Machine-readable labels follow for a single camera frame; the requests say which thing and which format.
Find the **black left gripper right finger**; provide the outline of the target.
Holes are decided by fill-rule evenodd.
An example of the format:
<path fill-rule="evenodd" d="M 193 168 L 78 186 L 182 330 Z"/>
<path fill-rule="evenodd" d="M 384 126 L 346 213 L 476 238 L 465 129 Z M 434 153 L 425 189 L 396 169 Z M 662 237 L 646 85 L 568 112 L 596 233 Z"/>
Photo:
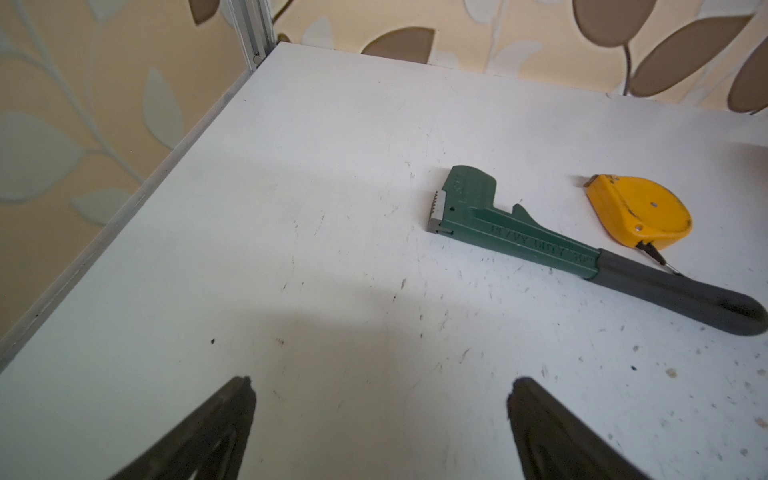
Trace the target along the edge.
<path fill-rule="evenodd" d="M 645 479 L 530 377 L 512 384 L 506 408 L 527 479 Z"/>

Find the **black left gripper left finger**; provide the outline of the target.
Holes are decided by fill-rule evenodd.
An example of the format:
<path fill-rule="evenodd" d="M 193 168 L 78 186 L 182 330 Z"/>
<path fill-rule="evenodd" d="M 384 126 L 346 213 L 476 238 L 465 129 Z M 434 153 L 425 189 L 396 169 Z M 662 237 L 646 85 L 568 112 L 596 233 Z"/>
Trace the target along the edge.
<path fill-rule="evenodd" d="M 113 477 L 236 479 L 256 405 L 250 378 L 232 378 Z"/>

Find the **yellow tape measure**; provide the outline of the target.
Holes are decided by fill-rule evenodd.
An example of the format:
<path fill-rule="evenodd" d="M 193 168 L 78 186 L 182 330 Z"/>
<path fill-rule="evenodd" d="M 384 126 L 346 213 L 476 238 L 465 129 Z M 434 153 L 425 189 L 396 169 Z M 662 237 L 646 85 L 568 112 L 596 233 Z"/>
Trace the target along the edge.
<path fill-rule="evenodd" d="M 619 244 L 665 249 L 688 236 L 693 218 L 670 190 L 651 180 L 600 174 L 585 184 L 600 224 Z"/>

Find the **green pipe wrench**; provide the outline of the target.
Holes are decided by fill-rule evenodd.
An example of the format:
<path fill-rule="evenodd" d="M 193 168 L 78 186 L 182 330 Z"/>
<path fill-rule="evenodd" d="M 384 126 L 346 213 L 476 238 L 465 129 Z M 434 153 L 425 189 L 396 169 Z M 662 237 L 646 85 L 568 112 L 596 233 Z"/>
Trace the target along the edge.
<path fill-rule="evenodd" d="M 538 224 L 516 204 L 494 206 L 496 180 L 466 165 L 451 168 L 432 201 L 428 230 L 470 245 L 562 270 L 741 336 L 767 331 L 767 310 L 754 298 L 665 273 L 596 249 Z"/>

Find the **aluminium frame post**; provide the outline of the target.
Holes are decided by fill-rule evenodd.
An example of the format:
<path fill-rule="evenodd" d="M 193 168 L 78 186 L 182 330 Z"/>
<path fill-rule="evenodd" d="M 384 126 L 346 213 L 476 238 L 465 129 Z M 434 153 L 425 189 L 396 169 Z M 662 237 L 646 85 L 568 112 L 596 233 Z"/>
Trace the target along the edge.
<path fill-rule="evenodd" d="M 220 7 L 234 27 L 246 65 L 256 70 L 277 46 L 277 36 L 268 0 L 222 0 Z"/>

